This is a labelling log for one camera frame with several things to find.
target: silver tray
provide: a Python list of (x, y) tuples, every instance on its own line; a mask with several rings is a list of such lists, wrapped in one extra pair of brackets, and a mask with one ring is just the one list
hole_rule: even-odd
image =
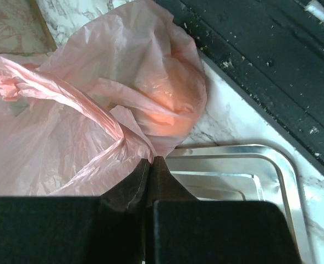
[(301, 259), (313, 263), (296, 174), (289, 159), (263, 145), (174, 150), (166, 159), (174, 177), (200, 200), (260, 200), (286, 217)]

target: translucent plastic bag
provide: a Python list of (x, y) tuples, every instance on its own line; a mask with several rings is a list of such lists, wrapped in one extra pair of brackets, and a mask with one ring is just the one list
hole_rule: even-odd
[(152, 1), (89, 22), (38, 68), (7, 58), (0, 195), (103, 194), (171, 152), (205, 108), (193, 39)]

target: white marble countertop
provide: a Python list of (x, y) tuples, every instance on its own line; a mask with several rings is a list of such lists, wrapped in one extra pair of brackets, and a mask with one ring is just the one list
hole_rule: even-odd
[[(79, 27), (130, 0), (37, 2), (55, 42), (61, 46)], [(207, 64), (205, 71), (208, 93), (206, 110), (183, 145), (210, 146), (252, 142), (276, 147), (289, 156), (298, 169), (302, 206), (315, 261), (324, 264), (324, 177), (262, 118), (259, 113), (265, 113), (261, 109), (250, 106), (240, 96), (241, 92), (235, 91)]]

